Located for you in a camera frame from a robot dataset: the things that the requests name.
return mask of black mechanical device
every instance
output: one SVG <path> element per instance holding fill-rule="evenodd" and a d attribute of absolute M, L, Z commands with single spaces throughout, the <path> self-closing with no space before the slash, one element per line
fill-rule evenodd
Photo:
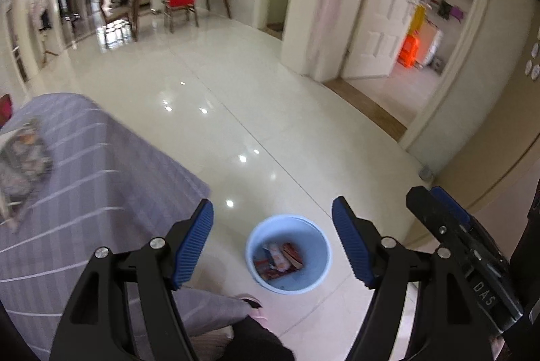
<path fill-rule="evenodd" d="M 538 212 L 538 198 L 535 206 Z M 418 284 L 418 299 L 404 360 L 491 361 L 490 342 L 500 335 L 512 361 L 538 360 L 540 270 L 516 289 L 512 277 L 521 270 L 512 271 L 490 235 L 440 188 L 411 189 L 407 207 L 440 241 L 433 254 L 382 237 L 343 197 L 334 201 L 334 225 L 353 272 L 374 290 L 346 361 L 390 359 L 410 282 Z M 171 291 L 191 277 L 212 220 L 212 205 L 203 200 L 190 220 L 140 250 L 96 250 L 67 304 L 50 360 L 138 360 L 125 287 L 136 282 L 155 360 L 196 361 Z M 532 233 L 528 227 L 522 241 Z"/>

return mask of yellow cloth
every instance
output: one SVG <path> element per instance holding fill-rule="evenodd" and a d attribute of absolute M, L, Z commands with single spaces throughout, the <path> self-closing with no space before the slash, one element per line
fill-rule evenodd
<path fill-rule="evenodd" d="M 425 18 L 426 18 L 426 7 L 419 4 L 416 8 L 416 12 L 414 13 L 414 17 L 412 17 L 409 33 L 407 35 L 412 35 L 412 36 L 417 35 L 418 32 L 420 32 L 420 28 L 422 27 Z"/>

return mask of door panel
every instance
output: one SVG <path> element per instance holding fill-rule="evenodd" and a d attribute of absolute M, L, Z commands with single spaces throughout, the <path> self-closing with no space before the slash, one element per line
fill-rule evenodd
<path fill-rule="evenodd" d="M 414 14 L 411 1 L 365 0 L 341 75 L 344 79 L 390 74 Z"/>

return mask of black pants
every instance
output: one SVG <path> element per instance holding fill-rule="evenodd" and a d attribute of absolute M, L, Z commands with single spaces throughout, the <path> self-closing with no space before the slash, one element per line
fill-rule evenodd
<path fill-rule="evenodd" d="M 293 352 L 251 317 L 233 324 L 233 332 L 219 361 L 294 361 Z"/>

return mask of gray tablecloth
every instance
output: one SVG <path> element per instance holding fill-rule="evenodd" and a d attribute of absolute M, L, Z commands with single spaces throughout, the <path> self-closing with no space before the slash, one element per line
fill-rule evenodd
<path fill-rule="evenodd" d="M 80 95 L 33 99 L 3 132 L 30 118 L 53 157 L 53 171 L 26 204 L 17 232 L 0 226 L 0 300 L 26 343 L 48 359 L 56 327 L 93 251 L 140 248 L 191 216 L 207 185 Z M 205 291 L 174 293 L 190 335 L 244 318 L 249 306 Z M 150 358 L 136 291 L 134 333 Z"/>

